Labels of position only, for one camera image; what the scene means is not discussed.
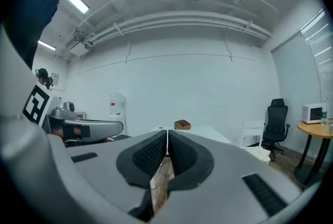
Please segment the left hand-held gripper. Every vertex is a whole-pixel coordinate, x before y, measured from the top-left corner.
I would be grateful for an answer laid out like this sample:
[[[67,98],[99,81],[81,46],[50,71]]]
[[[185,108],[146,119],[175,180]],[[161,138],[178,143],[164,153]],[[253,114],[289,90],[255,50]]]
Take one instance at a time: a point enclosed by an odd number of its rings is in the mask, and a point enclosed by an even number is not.
[[[40,83],[33,88],[22,114],[45,133],[61,137],[65,146],[78,146],[79,139],[84,143],[101,141],[121,134],[124,128],[119,121],[77,119],[73,103],[63,102]]]

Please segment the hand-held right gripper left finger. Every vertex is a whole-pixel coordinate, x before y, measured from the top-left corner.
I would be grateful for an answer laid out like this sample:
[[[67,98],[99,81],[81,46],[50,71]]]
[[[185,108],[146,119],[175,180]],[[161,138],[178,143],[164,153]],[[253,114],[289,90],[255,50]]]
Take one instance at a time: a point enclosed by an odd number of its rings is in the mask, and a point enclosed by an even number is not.
[[[83,222],[149,222],[154,217],[150,180],[166,154],[166,130],[69,148],[54,135],[49,140]]]

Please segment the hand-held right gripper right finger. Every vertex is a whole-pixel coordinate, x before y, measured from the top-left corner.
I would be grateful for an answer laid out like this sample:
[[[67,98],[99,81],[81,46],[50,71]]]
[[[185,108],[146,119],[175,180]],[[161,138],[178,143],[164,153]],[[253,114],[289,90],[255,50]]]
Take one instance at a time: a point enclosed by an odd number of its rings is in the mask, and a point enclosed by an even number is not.
[[[169,132],[174,178],[155,224],[291,224],[300,189],[236,146]]]

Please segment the brown wooden compartment box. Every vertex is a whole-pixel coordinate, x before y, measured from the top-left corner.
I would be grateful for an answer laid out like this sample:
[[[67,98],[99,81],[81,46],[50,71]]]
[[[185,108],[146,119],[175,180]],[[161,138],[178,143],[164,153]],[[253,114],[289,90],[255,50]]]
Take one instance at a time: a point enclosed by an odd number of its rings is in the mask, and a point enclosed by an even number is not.
[[[191,124],[186,120],[178,120],[174,122],[175,130],[190,130]]]

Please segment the white wooden chair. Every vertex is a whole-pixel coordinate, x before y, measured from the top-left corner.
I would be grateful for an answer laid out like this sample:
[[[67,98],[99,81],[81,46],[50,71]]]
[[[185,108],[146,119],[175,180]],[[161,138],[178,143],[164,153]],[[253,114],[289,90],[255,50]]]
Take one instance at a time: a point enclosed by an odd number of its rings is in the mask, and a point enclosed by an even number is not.
[[[256,157],[258,160],[268,164],[270,159],[270,151],[262,147],[264,132],[264,119],[250,120],[243,122],[242,135],[240,140],[240,148]],[[249,137],[258,137],[259,143],[257,146],[245,146],[244,141]]]

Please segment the black office chair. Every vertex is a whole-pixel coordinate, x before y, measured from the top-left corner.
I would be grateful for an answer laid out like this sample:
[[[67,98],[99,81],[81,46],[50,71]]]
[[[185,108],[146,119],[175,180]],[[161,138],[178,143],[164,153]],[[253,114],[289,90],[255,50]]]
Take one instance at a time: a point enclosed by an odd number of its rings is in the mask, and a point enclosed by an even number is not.
[[[273,99],[267,108],[268,122],[263,132],[262,146],[270,151],[271,162],[275,161],[275,150],[284,153],[284,150],[276,145],[283,142],[288,134],[290,124],[286,123],[288,106],[283,98]]]

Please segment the round wooden table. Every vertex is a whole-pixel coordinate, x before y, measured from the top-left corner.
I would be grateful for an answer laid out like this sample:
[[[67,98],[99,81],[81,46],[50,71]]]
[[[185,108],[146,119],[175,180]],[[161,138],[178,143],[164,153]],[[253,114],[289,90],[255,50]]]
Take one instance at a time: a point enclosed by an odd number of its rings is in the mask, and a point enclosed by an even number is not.
[[[331,135],[329,132],[329,125],[322,126],[320,123],[307,124],[303,121],[300,121],[298,122],[297,127],[300,131],[308,135],[308,139],[306,141],[302,157],[294,169],[294,176],[300,184],[303,186],[308,186],[309,184],[313,184],[314,182],[318,181],[321,177],[319,170],[328,152],[330,142],[333,140],[333,135]],[[314,164],[310,166],[304,162],[313,137],[322,139],[322,143]]]

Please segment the white microwave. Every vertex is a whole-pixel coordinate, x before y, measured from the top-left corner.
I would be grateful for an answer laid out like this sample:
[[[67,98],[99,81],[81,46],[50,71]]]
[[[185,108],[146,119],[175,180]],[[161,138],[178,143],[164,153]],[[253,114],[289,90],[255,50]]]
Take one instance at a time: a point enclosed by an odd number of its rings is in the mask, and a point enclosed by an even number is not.
[[[302,106],[302,121],[307,124],[320,123],[322,119],[322,103]]]

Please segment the clear plastic bottle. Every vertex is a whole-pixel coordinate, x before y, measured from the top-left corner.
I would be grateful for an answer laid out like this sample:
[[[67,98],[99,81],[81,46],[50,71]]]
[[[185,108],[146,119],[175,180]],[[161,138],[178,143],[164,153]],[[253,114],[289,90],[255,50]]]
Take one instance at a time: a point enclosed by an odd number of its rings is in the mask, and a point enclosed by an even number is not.
[[[322,102],[322,114],[321,114],[321,125],[325,126],[327,124],[327,99],[325,98]]]

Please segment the white window blind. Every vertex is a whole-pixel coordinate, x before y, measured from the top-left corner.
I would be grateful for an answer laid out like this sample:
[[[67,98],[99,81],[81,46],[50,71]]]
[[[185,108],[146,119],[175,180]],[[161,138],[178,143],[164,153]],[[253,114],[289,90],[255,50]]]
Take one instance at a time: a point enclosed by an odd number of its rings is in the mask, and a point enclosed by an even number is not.
[[[322,11],[272,52],[290,124],[310,117],[307,106],[327,107],[333,119],[333,19]]]

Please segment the white ceiling pipes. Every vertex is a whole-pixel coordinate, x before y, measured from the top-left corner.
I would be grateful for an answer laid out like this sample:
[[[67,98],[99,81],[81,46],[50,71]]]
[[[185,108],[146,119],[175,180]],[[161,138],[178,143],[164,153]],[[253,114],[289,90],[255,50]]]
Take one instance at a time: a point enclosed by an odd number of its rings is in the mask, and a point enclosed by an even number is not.
[[[105,40],[133,32],[177,26],[207,26],[230,29],[255,36],[264,41],[272,36],[271,32],[254,24],[251,20],[243,20],[226,14],[194,10],[163,11],[123,22],[115,22],[107,28],[99,27],[100,32],[91,31],[78,35],[72,33],[66,40],[66,48],[71,49],[79,42],[93,46]]]

